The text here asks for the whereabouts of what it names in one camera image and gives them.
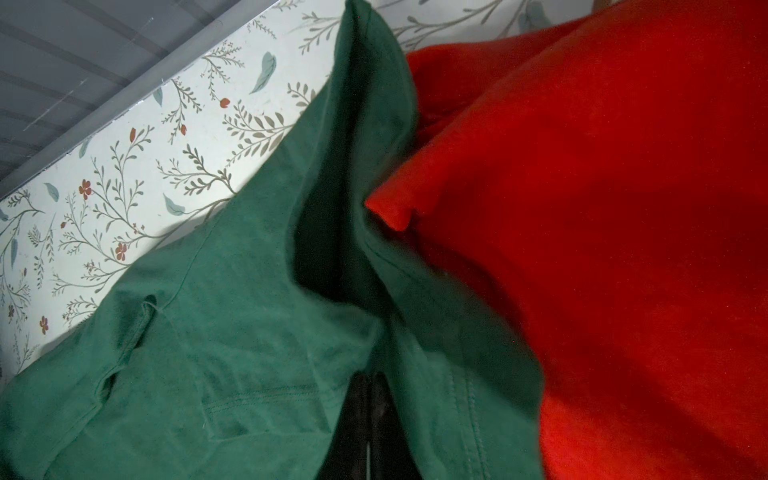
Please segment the red fabric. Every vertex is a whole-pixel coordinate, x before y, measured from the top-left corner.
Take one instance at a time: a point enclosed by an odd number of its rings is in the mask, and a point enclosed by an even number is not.
[[[551,478],[768,478],[768,2],[627,0],[409,56],[366,201],[519,328]]]

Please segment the green fabric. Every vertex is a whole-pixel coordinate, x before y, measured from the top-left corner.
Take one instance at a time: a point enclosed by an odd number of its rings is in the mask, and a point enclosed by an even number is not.
[[[362,205],[416,121],[384,21],[349,0],[328,85],[217,217],[139,259],[0,397],[0,475],[313,478],[381,369],[425,479],[543,478],[538,364]]]

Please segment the ceiling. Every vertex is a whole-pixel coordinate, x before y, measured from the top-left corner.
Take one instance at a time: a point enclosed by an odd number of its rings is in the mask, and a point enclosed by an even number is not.
[[[0,180],[238,0],[0,0]]]

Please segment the floral wallpaper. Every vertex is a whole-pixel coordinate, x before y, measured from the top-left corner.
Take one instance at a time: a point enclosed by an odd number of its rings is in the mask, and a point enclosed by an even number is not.
[[[589,13],[593,0],[374,0],[405,51]],[[343,0],[280,0],[0,202],[0,388],[138,257],[253,176],[333,66]]]

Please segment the black object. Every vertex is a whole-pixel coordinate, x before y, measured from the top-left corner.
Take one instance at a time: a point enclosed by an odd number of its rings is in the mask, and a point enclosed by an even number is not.
[[[316,480],[422,480],[383,373],[363,372],[349,383],[328,455]]]

